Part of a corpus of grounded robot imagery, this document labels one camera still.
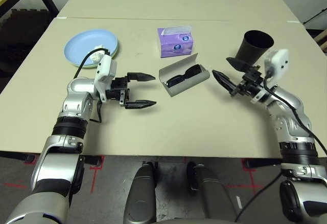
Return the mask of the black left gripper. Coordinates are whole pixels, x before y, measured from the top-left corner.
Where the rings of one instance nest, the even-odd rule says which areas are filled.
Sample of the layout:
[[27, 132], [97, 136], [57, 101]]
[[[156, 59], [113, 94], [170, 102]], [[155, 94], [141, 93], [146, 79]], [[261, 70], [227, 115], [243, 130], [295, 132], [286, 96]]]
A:
[[155, 77], [145, 73], [127, 73], [125, 77], [115, 78], [108, 90], [108, 99], [119, 101], [119, 105], [124, 106], [125, 109], [143, 109], [155, 105], [156, 102], [150, 100], [129, 101], [128, 83], [131, 80], [145, 82], [155, 80]]

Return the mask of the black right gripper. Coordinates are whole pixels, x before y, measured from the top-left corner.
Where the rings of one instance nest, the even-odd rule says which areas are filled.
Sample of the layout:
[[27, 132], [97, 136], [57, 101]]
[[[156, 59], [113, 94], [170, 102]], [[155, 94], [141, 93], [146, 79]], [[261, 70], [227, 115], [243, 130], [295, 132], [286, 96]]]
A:
[[224, 73], [212, 70], [214, 78], [232, 97], [236, 94], [255, 97], [262, 89], [262, 73], [259, 72], [260, 66], [250, 67], [249, 64], [237, 58], [226, 58], [226, 60], [235, 70], [246, 71], [242, 77], [242, 81], [238, 85], [235, 85]]

